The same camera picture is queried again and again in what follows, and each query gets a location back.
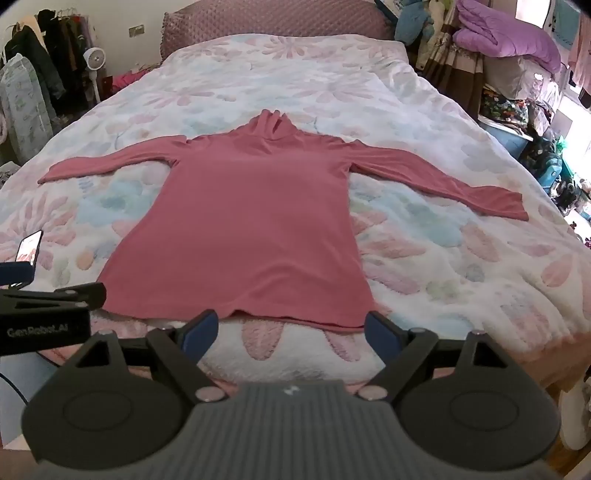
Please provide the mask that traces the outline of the floral fleece bed blanket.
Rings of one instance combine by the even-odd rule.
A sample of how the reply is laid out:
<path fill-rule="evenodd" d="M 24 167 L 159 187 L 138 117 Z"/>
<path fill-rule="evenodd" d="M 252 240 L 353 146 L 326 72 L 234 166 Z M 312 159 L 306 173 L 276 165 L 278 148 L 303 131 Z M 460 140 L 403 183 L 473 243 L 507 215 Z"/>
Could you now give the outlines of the floral fleece bed blanket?
<path fill-rule="evenodd" d="M 237 35 L 172 54 L 1 190 L 1 257 L 34 287 L 101 281 L 96 330 L 212 309 L 215 380 L 366 382 L 377 310 L 493 337 L 540 384 L 590 363 L 590 253 L 535 178 L 401 48 Z"/>

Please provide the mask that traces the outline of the dark hanging clothes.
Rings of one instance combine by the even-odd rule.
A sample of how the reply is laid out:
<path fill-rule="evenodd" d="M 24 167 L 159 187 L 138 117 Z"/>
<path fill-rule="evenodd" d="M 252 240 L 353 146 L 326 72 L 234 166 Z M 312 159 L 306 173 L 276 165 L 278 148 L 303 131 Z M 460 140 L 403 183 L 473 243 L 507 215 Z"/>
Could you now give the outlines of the dark hanging clothes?
<path fill-rule="evenodd" d="M 88 16 L 75 9 L 43 9 L 8 27 L 8 59 L 27 58 L 37 75 L 52 116 L 76 119 L 93 104 L 84 53 L 96 45 Z"/>

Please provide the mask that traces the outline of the white standing fan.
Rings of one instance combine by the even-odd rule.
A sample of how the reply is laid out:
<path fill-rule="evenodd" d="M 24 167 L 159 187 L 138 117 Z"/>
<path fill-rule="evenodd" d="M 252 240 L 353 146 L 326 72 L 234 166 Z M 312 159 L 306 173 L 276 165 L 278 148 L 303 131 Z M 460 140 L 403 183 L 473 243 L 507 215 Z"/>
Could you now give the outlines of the white standing fan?
<path fill-rule="evenodd" d="M 102 48 L 91 47 L 87 49 L 83 54 L 88 70 L 89 78 L 92 83 L 93 93 L 96 103 L 100 103 L 100 93 L 98 89 L 98 71 L 101 70 L 106 64 L 106 54 Z"/>

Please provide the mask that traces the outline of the mauve quilted headboard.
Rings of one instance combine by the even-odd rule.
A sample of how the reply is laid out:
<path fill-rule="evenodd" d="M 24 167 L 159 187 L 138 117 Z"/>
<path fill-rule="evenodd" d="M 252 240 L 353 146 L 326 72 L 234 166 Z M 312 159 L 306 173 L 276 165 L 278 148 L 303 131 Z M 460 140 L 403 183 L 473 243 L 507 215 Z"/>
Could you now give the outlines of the mauve quilted headboard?
<path fill-rule="evenodd" d="M 315 37 L 358 34 L 394 38 L 394 25 L 369 1 L 196 1 L 165 13 L 160 56 L 235 34 Z"/>

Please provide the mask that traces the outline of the brass wall switch plate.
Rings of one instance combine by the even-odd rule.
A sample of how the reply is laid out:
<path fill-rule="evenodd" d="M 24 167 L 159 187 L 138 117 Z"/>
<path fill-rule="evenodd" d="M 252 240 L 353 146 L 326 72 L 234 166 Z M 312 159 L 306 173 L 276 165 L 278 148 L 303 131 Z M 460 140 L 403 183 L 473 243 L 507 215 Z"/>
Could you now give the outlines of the brass wall switch plate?
<path fill-rule="evenodd" d="M 142 35 L 145 31 L 145 27 L 143 25 L 137 25 L 134 27 L 130 27 L 128 29 L 128 35 L 130 38 Z"/>

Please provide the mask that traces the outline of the floral storage bag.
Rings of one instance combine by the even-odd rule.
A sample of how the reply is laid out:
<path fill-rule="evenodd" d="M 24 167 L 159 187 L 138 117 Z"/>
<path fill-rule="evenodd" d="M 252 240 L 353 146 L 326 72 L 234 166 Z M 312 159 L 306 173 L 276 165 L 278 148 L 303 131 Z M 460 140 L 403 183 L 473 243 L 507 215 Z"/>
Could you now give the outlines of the floral storage bag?
<path fill-rule="evenodd" d="M 34 67 L 20 53 L 1 70 L 1 108 L 12 149 L 24 165 L 52 138 L 53 128 Z"/>

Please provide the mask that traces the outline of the blue plush toy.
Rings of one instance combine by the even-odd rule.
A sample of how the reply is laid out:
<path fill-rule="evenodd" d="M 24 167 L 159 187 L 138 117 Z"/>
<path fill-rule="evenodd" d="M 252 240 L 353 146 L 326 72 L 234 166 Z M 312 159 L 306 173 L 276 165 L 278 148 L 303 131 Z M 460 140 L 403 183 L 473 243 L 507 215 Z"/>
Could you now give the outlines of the blue plush toy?
<path fill-rule="evenodd" d="M 394 30 L 394 39 L 410 46 L 419 38 L 429 40 L 434 33 L 434 20 L 428 3 L 422 0 L 405 0 Z"/>

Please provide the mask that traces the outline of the smartphone on left gripper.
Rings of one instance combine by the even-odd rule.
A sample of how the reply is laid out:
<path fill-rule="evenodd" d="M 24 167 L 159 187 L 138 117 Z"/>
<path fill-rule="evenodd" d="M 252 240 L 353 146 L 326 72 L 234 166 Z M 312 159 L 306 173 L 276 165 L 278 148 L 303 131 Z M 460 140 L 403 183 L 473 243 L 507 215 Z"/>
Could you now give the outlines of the smartphone on left gripper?
<path fill-rule="evenodd" d="M 42 238 L 42 230 L 37 230 L 23 238 L 18 246 L 15 261 L 26 262 L 32 267 L 35 267 Z"/>

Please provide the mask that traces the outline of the brown striped curtain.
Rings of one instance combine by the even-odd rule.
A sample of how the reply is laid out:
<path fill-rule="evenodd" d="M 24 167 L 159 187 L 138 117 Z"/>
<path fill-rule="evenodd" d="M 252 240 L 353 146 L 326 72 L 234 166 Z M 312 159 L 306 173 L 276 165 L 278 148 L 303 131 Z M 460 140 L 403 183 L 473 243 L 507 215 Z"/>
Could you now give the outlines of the brown striped curtain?
<path fill-rule="evenodd" d="M 459 28 L 457 9 L 453 7 L 441 30 L 419 54 L 416 69 L 442 95 L 454 100 L 477 120 L 484 87 L 484 56 L 455 42 L 454 34 Z"/>

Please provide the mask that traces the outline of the pink turtleneck long-sleeve top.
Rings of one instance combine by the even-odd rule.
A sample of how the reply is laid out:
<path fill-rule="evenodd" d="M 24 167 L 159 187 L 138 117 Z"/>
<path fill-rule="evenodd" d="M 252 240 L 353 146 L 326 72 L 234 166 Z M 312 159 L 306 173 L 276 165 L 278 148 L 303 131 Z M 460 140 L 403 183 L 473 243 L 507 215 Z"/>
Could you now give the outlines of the pink turtleneck long-sleeve top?
<path fill-rule="evenodd" d="M 399 149 L 297 129 L 263 111 L 235 130 L 143 141 L 54 164 L 45 182 L 168 164 L 151 208 L 120 241 L 99 281 L 104 309 L 188 321 L 211 309 L 356 331 L 375 306 L 349 219 L 349 174 L 365 173 L 516 220 L 519 193 L 473 187 Z"/>

